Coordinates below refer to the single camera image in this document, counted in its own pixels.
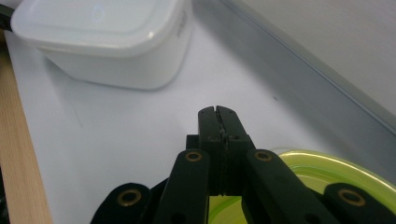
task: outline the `wooden table edge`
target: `wooden table edge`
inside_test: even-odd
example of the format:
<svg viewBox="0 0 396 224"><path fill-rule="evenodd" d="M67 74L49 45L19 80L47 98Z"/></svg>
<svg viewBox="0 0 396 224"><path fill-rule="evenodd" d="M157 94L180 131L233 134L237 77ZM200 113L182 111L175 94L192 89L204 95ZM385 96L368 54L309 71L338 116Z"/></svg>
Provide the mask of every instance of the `wooden table edge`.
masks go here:
<svg viewBox="0 0 396 224"><path fill-rule="evenodd" d="M0 31L0 165L11 223L52 223L3 31Z"/></svg>

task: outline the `container lid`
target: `container lid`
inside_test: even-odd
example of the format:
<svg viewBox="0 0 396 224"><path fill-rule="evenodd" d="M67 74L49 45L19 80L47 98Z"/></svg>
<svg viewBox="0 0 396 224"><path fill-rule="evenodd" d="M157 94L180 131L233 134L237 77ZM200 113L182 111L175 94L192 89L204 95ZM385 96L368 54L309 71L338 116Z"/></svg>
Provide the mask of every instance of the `container lid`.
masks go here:
<svg viewBox="0 0 396 224"><path fill-rule="evenodd" d="M24 0L11 27L29 45L125 57L156 47L177 21L183 0Z"/></svg>

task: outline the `yellow-green plate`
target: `yellow-green plate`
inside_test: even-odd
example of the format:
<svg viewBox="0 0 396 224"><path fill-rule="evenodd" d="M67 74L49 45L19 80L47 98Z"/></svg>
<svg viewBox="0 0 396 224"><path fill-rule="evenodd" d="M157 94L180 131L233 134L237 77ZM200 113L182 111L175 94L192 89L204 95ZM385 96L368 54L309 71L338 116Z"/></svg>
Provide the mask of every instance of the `yellow-green plate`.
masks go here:
<svg viewBox="0 0 396 224"><path fill-rule="evenodd" d="M309 188L323 193L332 183L364 189L396 214L396 188L385 179L349 161L309 150L293 150L279 157ZM210 224L246 223L240 197L211 197Z"/></svg>

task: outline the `black plastic part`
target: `black plastic part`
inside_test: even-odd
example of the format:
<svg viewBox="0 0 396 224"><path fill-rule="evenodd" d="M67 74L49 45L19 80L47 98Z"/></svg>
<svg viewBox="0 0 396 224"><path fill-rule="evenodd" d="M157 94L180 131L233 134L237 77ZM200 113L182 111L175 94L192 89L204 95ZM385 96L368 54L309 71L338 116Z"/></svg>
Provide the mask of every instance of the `black plastic part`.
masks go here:
<svg viewBox="0 0 396 224"><path fill-rule="evenodd" d="M209 154L210 172L209 188L210 195L224 194L223 164L225 153L223 150L223 139L220 132L224 132L218 122L213 106L202 109L198 113L199 148Z"/></svg>
<svg viewBox="0 0 396 224"><path fill-rule="evenodd" d="M274 152L249 151L245 168L271 223L339 223Z"/></svg>
<svg viewBox="0 0 396 224"><path fill-rule="evenodd" d="M199 148L199 135L188 134L186 140L186 149L196 149L196 148Z"/></svg>
<svg viewBox="0 0 396 224"><path fill-rule="evenodd" d="M2 30L8 30L12 32L12 28L11 28L12 13L14 13L14 9L0 4L0 28Z"/></svg>
<svg viewBox="0 0 396 224"><path fill-rule="evenodd" d="M242 159L254 145L234 111L223 106L198 113L199 148L210 156L210 195L242 195L245 172ZM193 145L188 136L187 146Z"/></svg>
<svg viewBox="0 0 396 224"><path fill-rule="evenodd" d="M92 219L92 224L143 223L150 190L140 184L125 184L107 196Z"/></svg>
<svg viewBox="0 0 396 224"><path fill-rule="evenodd" d="M178 154L153 223L204 224L209 199L209 156L202 150Z"/></svg>
<svg viewBox="0 0 396 224"><path fill-rule="evenodd" d="M226 139L224 193L229 196L242 195L246 178L242 160L246 157L248 150L256 148L233 110L217 106L217 114L225 130L223 138Z"/></svg>
<svg viewBox="0 0 396 224"><path fill-rule="evenodd" d="M249 183L246 184L242 195L242 211L249 224L271 223L271 218L262 205L259 196Z"/></svg>
<svg viewBox="0 0 396 224"><path fill-rule="evenodd" d="M146 208L141 223L144 224L151 223L152 219L154 219L154 216L157 212L158 204L160 204L160 199L163 196L163 191L166 187L167 182L168 182L168 178L166 178L163 182L159 183L150 190L151 192L150 202L148 204L148 207Z"/></svg>
<svg viewBox="0 0 396 224"><path fill-rule="evenodd" d="M366 191L338 183L326 187L324 202L342 223L396 223L396 216Z"/></svg>

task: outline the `brass insert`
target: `brass insert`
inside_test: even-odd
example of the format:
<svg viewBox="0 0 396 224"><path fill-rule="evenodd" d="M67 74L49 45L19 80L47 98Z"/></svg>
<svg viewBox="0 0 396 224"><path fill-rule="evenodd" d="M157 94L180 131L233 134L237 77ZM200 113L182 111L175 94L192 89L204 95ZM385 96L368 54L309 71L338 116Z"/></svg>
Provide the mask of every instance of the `brass insert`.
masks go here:
<svg viewBox="0 0 396 224"><path fill-rule="evenodd" d="M142 194L138 189L126 189L117 198L119 205L128 207L132 206L140 201Z"/></svg>
<svg viewBox="0 0 396 224"><path fill-rule="evenodd" d="M202 154L196 151L192 151L186 154L186 160L188 161L200 161L202 159Z"/></svg>
<svg viewBox="0 0 396 224"><path fill-rule="evenodd" d="M364 200L358 192L350 189L340 189L338 190L338 197L340 197L344 202L355 205L364 206L366 201Z"/></svg>
<svg viewBox="0 0 396 224"><path fill-rule="evenodd" d="M272 156L268 152L258 151L254 154L257 160L259 161L271 161Z"/></svg>

